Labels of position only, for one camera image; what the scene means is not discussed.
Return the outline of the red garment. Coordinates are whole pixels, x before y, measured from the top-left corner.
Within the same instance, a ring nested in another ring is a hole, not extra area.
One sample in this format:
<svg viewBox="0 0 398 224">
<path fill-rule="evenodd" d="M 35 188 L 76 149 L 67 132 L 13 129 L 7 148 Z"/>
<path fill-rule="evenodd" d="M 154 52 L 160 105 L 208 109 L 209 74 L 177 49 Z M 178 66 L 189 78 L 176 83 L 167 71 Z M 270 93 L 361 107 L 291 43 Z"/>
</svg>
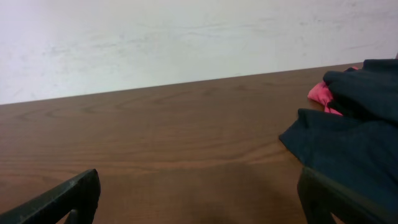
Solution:
<svg viewBox="0 0 398 224">
<path fill-rule="evenodd" d="M 333 94 L 324 78 L 308 92 L 307 98 L 323 105 L 326 113 L 357 118 L 362 118 L 366 115 L 366 110 L 356 102 L 333 103 Z"/>
</svg>

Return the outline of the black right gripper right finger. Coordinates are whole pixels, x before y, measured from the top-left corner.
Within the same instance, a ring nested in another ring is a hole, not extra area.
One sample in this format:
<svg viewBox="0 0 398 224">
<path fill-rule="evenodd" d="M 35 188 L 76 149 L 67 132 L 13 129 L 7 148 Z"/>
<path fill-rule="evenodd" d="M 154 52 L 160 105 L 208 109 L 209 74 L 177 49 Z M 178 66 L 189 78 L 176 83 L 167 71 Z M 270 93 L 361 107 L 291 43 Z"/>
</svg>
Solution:
<svg viewBox="0 0 398 224">
<path fill-rule="evenodd" d="M 397 223 L 397 215 L 309 167 L 302 169 L 297 192 L 310 224 L 335 223 L 333 217 L 344 223 Z"/>
</svg>

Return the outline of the dark navy clothes pile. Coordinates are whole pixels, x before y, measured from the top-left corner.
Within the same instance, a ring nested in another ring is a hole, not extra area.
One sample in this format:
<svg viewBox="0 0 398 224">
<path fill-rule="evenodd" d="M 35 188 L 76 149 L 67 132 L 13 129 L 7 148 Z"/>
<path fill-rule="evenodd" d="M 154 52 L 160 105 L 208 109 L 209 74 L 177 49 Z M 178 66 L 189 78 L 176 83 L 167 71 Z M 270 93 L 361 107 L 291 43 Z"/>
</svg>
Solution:
<svg viewBox="0 0 398 224">
<path fill-rule="evenodd" d="M 397 213 L 397 60 L 365 60 L 323 81 L 338 114 L 299 109 L 280 141 L 303 165 Z"/>
</svg>

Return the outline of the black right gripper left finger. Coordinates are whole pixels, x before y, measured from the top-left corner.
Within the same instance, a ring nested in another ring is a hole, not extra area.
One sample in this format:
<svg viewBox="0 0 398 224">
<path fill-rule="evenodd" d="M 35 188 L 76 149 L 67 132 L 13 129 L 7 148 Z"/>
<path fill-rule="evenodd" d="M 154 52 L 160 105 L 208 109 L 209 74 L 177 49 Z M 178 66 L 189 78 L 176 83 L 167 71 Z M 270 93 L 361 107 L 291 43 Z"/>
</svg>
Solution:
<svg viewBox="0 0 398 224">
<path fill-rule="evenodd" d="M 49 191 L 1 214 L 1 223 L 93 223 L 101 193 L 96 169 L 78 174 Z"/>
</svg>

